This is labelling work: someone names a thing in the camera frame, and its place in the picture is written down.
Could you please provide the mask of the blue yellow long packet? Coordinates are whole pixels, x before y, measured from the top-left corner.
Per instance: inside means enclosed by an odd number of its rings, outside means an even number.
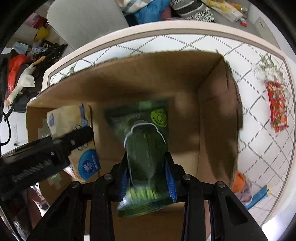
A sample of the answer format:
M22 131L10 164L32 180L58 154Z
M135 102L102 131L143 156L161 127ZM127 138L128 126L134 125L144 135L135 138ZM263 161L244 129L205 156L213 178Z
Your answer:
M269 195L270 195L270 188L269 188L269 184L267 183L264 187L262 187L262 189L259 192L257 192L252 197L252 201L250 202L250 204L245 206L246 209L249 210L253 208L257 203L267 198Z

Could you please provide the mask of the orange snack packet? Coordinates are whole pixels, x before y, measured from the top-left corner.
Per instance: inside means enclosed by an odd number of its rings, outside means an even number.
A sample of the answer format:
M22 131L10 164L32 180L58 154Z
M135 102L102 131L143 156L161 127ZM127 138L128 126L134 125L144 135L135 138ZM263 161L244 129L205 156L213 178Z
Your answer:
M236 172L235 179L232 186L233 193L241 192L245 186L246 177L240 173L239 171Z

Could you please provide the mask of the green jacket snack packet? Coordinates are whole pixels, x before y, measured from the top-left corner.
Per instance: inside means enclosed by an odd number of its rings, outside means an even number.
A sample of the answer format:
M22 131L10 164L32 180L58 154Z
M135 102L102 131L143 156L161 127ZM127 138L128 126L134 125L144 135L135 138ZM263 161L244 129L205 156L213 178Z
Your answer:
M127 156L128 187L117 210L122 218L145 215L170 204L166 178L168 152L167 99L107 108L104 117Z

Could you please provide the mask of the red jacket snack packet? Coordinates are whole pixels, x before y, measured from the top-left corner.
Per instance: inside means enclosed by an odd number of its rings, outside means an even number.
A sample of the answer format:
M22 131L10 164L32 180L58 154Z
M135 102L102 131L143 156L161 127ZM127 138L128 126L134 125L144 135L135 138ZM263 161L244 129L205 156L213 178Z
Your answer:
M268 81L267 93L270 105L271 126L275 133L288 128L287 105L282 84Z

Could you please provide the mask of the lilac cloth bundle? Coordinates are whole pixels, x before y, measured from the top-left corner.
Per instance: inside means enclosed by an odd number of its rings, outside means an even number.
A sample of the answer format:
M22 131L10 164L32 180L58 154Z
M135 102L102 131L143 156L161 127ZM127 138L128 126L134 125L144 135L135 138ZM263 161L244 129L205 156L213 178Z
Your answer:
M241 201L244 206L247 206L252 201L252 181L247 179L243 189L235 193L236 197Z

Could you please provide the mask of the yellow bear tissue pack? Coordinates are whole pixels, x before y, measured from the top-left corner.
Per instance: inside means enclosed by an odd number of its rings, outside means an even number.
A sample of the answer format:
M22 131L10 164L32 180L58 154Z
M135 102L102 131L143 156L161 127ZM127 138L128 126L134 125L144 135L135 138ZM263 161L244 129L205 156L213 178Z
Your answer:
M66 138L70 164L64 171L83 183L98 178L101 166L95 150L91 107L79 104L54 109L47 113L47 124L52 138Z

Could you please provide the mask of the white goose plush toy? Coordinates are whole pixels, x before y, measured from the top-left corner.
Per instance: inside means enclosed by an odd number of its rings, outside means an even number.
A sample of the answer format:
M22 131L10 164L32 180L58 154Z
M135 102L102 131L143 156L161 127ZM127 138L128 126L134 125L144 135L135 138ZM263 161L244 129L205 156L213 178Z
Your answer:
M22 72L16 87L13 89L13 91L10 93L10 95L6 100L6 106L13 104L15 98L23 90L23 88L35 87L35 78L32 75L32 73L36 69L36 66L40 64L42 61L44 61L45 59L46 57L42 56L40 59L32 63L28 68L26 68Z

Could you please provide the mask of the red plastic bag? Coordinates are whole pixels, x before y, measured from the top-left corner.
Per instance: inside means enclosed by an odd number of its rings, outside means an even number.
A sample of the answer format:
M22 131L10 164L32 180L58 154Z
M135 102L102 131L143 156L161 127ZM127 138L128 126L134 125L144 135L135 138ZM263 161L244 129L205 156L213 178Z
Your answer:
M27 64L29 62L30 62L30 58L28 56L22 55L22 54L19 54L19 55L13 57L9 61L8 87L7 87L6 99L8 99L9 94L11 94L15 88L16 77L20 71L21 65Z

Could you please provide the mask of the brown cardboard box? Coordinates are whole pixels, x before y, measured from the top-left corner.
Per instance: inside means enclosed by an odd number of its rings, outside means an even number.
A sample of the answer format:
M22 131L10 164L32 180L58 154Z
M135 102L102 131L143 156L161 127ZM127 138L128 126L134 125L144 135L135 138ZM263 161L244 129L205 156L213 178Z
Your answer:
M217 53L140 54L70 75L27 105L28 137L30 141L37 139L48 112L89 104L102 177L126 155L104 110L156 99L169 101L168 152L173 162L201 182L222 181L231 188L237 169L242 105L230 67ZM52 205L64 190L48 187L45 196ZM115 240L182 240L184 202L129 218L119 216L118 204L111 203Z

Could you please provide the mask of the yellow bag on floor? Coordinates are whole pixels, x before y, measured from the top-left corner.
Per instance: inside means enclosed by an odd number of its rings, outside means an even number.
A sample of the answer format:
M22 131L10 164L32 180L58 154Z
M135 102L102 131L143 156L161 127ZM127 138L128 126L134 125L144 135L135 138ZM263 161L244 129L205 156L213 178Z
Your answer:
M36 35L34 37L34 42L38 42L40 40L46 39L50 34L50 30L45 28L45 27L41 27L39 28L39 30L36 32Z

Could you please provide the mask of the grey chair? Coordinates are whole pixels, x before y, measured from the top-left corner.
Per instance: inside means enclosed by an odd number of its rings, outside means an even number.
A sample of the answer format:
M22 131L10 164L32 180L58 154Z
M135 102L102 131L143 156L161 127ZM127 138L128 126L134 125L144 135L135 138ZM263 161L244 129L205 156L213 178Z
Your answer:
M50 27L73 49L129 27L117 1L59 0L47 11Z

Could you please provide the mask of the plaid blanket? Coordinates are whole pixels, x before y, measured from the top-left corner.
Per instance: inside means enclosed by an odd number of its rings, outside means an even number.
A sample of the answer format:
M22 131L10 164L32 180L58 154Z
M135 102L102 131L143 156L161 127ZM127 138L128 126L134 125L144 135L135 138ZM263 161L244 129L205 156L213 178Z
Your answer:
M151 2L153 2L153 0L117 0L124 15L134 14Z

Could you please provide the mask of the black white striped cushion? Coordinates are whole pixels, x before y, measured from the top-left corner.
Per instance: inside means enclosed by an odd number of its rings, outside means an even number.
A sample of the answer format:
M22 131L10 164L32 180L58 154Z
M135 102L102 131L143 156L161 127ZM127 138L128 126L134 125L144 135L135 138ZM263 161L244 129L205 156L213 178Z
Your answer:
M185 20L214 22L213 11L202 1L196 0L173 0L170 6L175 13Z

